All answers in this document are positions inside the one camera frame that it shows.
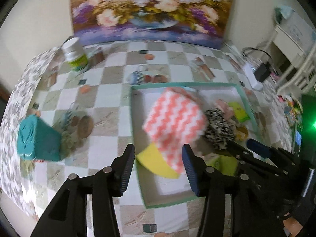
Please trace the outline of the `lime green cloth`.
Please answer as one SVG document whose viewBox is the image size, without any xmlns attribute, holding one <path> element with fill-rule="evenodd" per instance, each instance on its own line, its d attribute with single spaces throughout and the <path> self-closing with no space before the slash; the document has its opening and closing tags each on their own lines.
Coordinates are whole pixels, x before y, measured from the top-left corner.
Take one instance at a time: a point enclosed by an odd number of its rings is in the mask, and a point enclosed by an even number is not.
<svg viewBox="0 0 316 237">
<path fill-rule="evenodd" d="M 218 154 L 210 154 L 208 157 L 205 157 L 205 162 L 207 166 L 214 167 L 220 171 L 225 176 L 234 176 L 239 161 L 233 156 L 225 156 Z"/>
</svg>

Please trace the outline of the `orange yellow round sponge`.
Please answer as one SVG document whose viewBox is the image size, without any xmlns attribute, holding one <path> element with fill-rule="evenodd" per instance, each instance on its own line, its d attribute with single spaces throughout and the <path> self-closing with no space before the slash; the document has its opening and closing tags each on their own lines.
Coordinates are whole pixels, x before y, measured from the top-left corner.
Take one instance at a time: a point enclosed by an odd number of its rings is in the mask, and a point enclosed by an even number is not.
<svg viewBox="0 0 316 237">
<path fill-rule="evenodd" d="M 239 142 L 246 141 L 248 138 L 248 129 L 245 126 L 236 127 L 235 140 Z"/>
</svg>

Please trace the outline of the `black white spotted cloth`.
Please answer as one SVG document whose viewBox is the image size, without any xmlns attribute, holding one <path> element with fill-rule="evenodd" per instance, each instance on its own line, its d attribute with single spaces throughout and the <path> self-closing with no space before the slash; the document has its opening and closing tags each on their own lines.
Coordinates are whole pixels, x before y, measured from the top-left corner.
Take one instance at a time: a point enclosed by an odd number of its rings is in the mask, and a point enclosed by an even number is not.
<svg viewBox="0 0 316 237">
<path fill-rule="evenodd" d="M 233 124 L 227 122 L 220 109 L 209 109 L 205 111 L 207 127 L 203 138 L 216 150 L 224 151 L 230 141 L 235 140 Z"/>
</svg>

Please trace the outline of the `green tissue pack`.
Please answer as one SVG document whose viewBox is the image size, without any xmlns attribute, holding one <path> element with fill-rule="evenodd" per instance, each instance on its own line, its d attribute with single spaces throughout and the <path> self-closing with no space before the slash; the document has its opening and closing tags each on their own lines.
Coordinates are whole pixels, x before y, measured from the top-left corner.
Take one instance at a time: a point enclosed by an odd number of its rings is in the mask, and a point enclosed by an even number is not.
<svg viewBox="0 0 316 237">
<path fill-rule="evenodd" d="M 238 102 L 229 102 L 228 105 L 233 109 L 234 115 L 240 123 L 250 120 L 250 116 Z"/>
</svg>

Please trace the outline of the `pink floral fabric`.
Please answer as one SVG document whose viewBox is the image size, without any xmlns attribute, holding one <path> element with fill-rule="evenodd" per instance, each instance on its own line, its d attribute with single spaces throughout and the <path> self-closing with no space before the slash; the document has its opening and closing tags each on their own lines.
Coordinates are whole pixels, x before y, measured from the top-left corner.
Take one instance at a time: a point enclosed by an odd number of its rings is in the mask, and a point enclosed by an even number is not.
<svg viewBox="0 0 316 237">
<path fill-rule="evenodd" d="M 225 101 L 221 99 L 216 100 L 215 106 L 222 111 L 223 118 L 225 120 L 229 120 L 235 115 L 233 108 L 230 107 L 228 103 L 226 103 Z"/>
</svg>

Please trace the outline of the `pink white zigzag cloth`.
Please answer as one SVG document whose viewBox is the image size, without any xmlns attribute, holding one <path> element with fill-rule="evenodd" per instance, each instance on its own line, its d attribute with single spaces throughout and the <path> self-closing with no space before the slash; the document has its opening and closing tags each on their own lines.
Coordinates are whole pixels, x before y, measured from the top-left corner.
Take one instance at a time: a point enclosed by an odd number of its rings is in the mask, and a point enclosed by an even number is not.
<svg viewBox="0 0 316 237">
<path fill-rule="evenodd" d="M 182 174 L 182 146 L 198 140 L 206 126 L 200 99 L 181 87 L 168 87 L 154 102 L 142 129 L 166 163 Z"/>
</svg>

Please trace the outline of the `teal square box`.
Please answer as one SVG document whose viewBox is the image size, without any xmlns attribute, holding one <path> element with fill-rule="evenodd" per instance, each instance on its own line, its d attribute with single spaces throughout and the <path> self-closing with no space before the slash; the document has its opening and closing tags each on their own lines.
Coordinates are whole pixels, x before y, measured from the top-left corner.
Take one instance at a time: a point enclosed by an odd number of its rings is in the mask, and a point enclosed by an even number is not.
<svg viewBox="0 0 316 237">
<path fill-rule="evenodd" d="M 60 161 L 61 134 L 36 115 L 20 123 L 17 154 L 24 160 Z"/>
</svg>

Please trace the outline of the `pile of colourful toys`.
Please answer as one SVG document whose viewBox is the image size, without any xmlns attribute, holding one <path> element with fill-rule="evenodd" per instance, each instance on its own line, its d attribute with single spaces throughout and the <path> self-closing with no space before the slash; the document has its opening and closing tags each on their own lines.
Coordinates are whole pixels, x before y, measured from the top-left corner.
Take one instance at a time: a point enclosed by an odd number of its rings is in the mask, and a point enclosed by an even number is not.
<svg viewBox="0 0 316 237">
<path fill-rule="evenodd" d="M 284 104 L 284 114 L 290 127 L 302 122 L 303 107 L 299 100 L 290 95 L 278 96 Z"/>
</svg>

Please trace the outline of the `checkered patterned tablecloth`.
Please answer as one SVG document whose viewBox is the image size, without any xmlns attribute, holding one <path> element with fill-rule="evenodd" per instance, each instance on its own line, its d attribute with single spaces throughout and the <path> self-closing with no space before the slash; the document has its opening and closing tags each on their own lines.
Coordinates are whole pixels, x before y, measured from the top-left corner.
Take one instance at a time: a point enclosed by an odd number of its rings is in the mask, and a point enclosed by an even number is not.
<svg viewBox="0 0 316 237">
<path fill-rule="evenodd" d="M 49 89 L 38 85 L 31 104 L 40 117 L 55 130 L 61 131 L 62 115 L 71 106 L 76 115 L 89 115 L 94 128 L 89 137 L 79 140 L 60 162 L 21 162 L 24 198 L 29 202 L 26 213 L 39 219 L 66 177 L 95 173 L 121 155 L 132 142 L 129 75 L 146 71 L 169 82 L 205 82 L 207 76 L 193 64 L 203 60 L 215 75 L 215 82 L 244 85 L 254 110 L 259 135 L 270 143 L 267 102 L 262 91 L 254 91 L 244 73 L 234 68 L 235 56 L 200 45 L 163 41 L 113 42 L 102 46 L 105 60 L 87 72 L 76 75 L 62 56 L 52 62 L 58 67 L 57 81 Z"/>
</svg>

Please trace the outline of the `black power adapter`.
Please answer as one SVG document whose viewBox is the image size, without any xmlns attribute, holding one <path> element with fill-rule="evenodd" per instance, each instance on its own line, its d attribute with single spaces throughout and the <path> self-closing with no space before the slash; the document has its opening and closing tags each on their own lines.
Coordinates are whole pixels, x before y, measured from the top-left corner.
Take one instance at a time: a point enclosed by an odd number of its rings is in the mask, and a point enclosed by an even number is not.
<svg viewBox="0 0 316 237">
<path fill-rule="evenodd" d="M 258 82 L 264 82 L 269 77 L 271 72 L 271 64 L 269 62 L 261 63 L 261 65 L 254 72 L 254 76 Z"/>
</svg>

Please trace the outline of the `white power strip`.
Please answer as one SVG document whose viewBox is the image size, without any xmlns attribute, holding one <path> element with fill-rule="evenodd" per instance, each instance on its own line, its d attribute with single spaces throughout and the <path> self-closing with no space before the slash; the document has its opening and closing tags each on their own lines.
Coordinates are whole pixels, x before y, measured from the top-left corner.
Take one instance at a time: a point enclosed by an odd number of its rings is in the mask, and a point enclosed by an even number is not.
<svg viewBox="0 0 316 237">
<path fill-rule="evenodd" d="M 246 77 L 248 78 L 248 81 L 252 89 L 260 91 L 263 88 L 263 84 L 256 79 L 254 72 L 252 70 L 252 65 L 248 62 L 245 63 L 245 65 L 243 66 L 243 71 Z"/>
</svg>

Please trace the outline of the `white wooden chair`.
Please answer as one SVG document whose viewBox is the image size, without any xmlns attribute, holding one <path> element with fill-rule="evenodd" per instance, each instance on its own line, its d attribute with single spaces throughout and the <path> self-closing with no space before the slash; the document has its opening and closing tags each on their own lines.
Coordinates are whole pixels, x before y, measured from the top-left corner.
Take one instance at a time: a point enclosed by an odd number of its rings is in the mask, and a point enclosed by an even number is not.
<svg viewBox="0 0 316 237">
<path fill-rule="evenodd" d="M 315 44 L 305 58 L 290 63 L 277 81 L 277 95 L 292 94 L 300 97 L 307 94 L 315 84 Z"/>
</svg>

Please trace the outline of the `white desk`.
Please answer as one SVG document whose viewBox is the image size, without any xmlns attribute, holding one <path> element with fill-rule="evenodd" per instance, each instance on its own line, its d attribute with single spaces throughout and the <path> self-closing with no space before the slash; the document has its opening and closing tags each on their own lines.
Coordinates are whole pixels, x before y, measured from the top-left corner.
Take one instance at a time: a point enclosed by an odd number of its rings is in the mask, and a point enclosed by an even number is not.
<svg viewBox="0 0 316 237">
<path fill-rule="evenodd" d="M 315 30 L 297 12 L 276 25 L 264 46 L 268 51 L 274 44 L 291 63 L 305 58 L 315 43 Z"/>
</svg>

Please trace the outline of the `white pill bottle green label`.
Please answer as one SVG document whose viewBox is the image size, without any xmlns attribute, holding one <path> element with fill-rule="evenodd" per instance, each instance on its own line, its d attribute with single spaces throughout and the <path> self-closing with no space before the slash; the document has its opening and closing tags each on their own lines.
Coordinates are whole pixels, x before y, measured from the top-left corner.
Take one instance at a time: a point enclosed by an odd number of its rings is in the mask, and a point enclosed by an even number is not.
<svg viewBox="0 0 316 237">
<path fill-rule="evenodd" d="M 89 60 L 80 43 L 79 37 L 73 37 L 62 45 L 65 61 L 72 72 L 81 74 L 88 70 Z"/>
</svg>

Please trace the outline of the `floral canvas painting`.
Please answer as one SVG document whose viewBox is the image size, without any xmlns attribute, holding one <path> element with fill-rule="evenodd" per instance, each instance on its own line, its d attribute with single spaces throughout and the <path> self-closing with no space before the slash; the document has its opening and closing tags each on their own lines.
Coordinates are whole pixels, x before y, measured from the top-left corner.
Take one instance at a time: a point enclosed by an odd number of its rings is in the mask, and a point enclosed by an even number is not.
<svg viewBox="0 0 316 237">
<path fill-rule="evenodd" d="M 70 0 L 83 45 L 171 41 L 218 49 L 233 0 Z"/>
</svg>

